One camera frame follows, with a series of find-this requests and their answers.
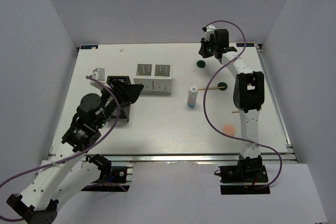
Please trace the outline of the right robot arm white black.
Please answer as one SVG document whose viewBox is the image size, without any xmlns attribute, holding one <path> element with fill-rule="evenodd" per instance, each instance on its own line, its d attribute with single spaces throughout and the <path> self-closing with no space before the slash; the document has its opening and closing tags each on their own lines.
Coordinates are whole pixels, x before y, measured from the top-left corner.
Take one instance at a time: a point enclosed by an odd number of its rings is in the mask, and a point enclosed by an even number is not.
<svg viewBox="0 0 336 224">
<path fill-rule="evenodd" d="M 203 58 L 214 56 L 235 77 L 233 102 L 240 116 L 242 147 L 239 152 L 238 177 L 247 182 L 262 167 L 258 143 L 258 117 L 265 101 L 264 74 L 253 71 L 238 57 L 238 50 L 229 45 L 227 29 L 216 29 L 213 25 L 203 28 L 199 54 Z"/>
</svg>

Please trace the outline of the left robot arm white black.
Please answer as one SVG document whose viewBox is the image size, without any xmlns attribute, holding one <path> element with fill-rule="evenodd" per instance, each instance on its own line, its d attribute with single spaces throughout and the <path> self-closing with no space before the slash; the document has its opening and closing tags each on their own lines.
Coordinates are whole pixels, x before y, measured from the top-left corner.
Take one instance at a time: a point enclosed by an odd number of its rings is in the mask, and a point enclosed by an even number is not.
<svg viewBox="0 0 336 224">
<path fill-rule="evenodd" d="M 58 211 L 73 196 L 93 181 L 104 182 L 110 178 L 111 162 L 100 154 L 89 158 L 78 171 L 72 169 L 108 136 L 101 135 L 99 130 L 113 113 L 134 104 L 144 86 L 117 79 L 108 86 L 92 77 L 88 79 L 97 84 L 101 94 L 89 93 L 81 98 L 70 127 L 49 163 L 30 169 L 30 173 L 40 173 L 21 193 L 7 199 L 7 204 L 27 223 L 53 223 Z"/>
</svg>

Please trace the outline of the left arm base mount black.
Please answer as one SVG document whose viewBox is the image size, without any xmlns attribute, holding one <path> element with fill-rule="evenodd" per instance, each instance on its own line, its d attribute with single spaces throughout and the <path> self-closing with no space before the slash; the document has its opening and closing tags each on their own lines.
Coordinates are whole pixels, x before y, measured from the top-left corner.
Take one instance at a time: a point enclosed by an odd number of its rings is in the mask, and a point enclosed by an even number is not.
<svg viewBox="0 0 336 224">
<path fill-rule="evenodd" d="M 105 193 L 126 193 L 131 185 L 133 176 L 132 165 L 112 164 L 110 171 L 86 186 L 82 191 L 105 192 Z"/>
</svg>

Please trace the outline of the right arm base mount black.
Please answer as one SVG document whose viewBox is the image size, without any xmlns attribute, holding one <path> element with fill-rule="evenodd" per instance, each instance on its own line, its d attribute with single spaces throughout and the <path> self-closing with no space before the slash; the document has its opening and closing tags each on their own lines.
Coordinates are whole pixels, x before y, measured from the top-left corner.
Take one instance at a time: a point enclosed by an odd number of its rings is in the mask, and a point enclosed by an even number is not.
<svg viewBox="0 0 336 224">
<path fill-rule="evenodd" d="M 214 175 L 220 178 L 222 195 L 269 195 L 268 175 L 265 166 L 256 174 L 243 178 L 238 166 L 219 166 Z"/>
</svg>

